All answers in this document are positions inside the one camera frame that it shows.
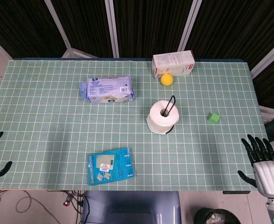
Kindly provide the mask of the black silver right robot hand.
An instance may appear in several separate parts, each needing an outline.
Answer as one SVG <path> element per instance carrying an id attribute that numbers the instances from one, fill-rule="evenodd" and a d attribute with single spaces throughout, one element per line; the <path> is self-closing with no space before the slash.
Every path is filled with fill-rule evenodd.
<path id="1" fill-rule="evenodd" d="M 249 141 L 241 139 L 250 160 L 254 178 L 238 171 L 240 178 L 257 188 L 259 193 L 267 198 L 274 198 L 274 150 L 270 142 L 263 138 L 248 135 Z"/>

